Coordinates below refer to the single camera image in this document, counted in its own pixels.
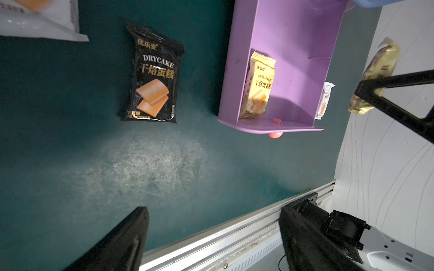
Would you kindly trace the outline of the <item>white cookie packet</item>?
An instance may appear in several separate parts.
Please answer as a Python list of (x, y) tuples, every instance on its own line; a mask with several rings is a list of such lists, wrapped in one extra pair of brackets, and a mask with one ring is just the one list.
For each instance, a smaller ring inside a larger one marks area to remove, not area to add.
[(1, 35), (88, 42), (80, 33), (79, 3), (65, 1), (1, 1)]
[(327, 109), (329, 100), (330, 100), (330, 96), (331, 96), (331, 91), (332, 88), (335, 87), (335, 84), (331, 83), (331, 82), (325, 82), (322, 92), (321, 92), (321, 97), (320, 97), (320, 101), (316, 110), (316, 114), (315, 114), (315, 120), (321, 120), (322, 117), (325, 114), (325, 111)]

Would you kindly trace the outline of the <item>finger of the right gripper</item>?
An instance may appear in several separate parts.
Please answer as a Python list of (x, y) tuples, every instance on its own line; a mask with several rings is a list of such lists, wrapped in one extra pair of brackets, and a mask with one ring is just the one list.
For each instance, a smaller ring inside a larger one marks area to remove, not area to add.
[(402, 75), (361, 81), (355, 90), (355, 95), (381, 112), (385, 113), (395, 121), (406, 126), (425, 140), (434, 142), (434, 110), (424, 118), (406, 111), (390, 100), (375, 93), (375, 90), (382, 88), (399, 88), (416, 85), (429, 85), (434, 83), (434, 71), (420, 71)]

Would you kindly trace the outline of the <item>blue drawer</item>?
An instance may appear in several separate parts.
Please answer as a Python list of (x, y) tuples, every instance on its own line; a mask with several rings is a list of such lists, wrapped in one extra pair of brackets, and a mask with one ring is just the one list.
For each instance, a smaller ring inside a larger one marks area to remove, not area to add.
[(352, 0), (357, 6), (365, 9), (383, 7), (392, 3), (402, 2), (404, 0)]

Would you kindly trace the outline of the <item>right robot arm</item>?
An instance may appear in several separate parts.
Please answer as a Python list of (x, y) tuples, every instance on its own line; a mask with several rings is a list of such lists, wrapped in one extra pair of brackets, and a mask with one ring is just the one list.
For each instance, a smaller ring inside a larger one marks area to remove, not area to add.
[[(429, 85), (432, 70), (361, 81), (355, 95), (430, 143), (434, 112), (419, 118), (378, 89)], [(383, 271), (431, 271), (434, 259), (350, 214), (328, 213), (307, 198), (282, 208), (279, 227), (285, 257), (292, 271), (360, 271), (367, 263)]]

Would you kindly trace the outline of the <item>yellow cookie packet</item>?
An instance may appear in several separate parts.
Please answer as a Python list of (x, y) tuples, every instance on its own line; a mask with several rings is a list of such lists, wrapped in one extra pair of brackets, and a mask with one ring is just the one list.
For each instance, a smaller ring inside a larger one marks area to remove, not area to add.
[(239, 118), (259, 117), (266, 111), (275, 77), (276, 60), (254, 52), (240, 107)]
[[(375, 54), (367, 66), (362, 81), (390, 77), (398, 63), (401, 48), (391, 38), (386, 37), (379, 45), (381, 49)], [(364, 115), (373, 109), (374, 106), (359, 98), (355, 94), (350, 100), (349, 112)]]

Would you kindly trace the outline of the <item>black drycake packet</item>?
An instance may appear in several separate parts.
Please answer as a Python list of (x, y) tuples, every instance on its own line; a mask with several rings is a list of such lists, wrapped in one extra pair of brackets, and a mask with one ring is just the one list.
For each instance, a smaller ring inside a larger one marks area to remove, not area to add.
[(134, 41), (130, 100), (124, 121), (176, 123), (180, 62), (184, 45), (134, 23), (127, 31)]

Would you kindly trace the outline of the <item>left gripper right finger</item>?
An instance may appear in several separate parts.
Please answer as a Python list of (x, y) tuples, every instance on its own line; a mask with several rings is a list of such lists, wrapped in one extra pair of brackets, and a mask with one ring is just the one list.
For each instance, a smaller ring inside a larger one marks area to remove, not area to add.
[(329, 213), (315, 205), (283, 207), (279, 228), (291, 271), (361, 271), (321, 232)]

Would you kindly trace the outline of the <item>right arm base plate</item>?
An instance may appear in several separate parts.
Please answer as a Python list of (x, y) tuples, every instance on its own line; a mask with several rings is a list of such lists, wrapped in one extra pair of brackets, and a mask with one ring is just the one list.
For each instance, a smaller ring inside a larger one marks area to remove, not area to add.
[(299, 211), (300, 208), (302, 208), (303, 205), (306, 204), (307, 202), (316, 203), (317, 197), (318, 197), (318, 193), (316, 192), (306, 193), (304, 195), (300, 195), (297, 199), (291, 201), (285, 207), (293, 208)]

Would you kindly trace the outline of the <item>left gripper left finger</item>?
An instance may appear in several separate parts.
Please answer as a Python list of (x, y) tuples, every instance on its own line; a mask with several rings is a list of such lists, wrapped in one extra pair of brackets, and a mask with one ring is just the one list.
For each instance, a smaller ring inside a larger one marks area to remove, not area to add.
[(138, 207), (65, 270), (137, 271), (144, 254), (148, 229), (148, 209)]

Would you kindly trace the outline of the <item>purple bottom drawer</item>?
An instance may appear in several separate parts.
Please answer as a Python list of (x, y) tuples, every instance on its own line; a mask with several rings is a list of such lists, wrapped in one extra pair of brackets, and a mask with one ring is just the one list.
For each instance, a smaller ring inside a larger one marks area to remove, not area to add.
[[(236, 1), (218, 120), (254, 134), (317, 131), (315, 114), (346, 1)], [(262, 116), (240, 117), (254, 52), (276, 60)]]

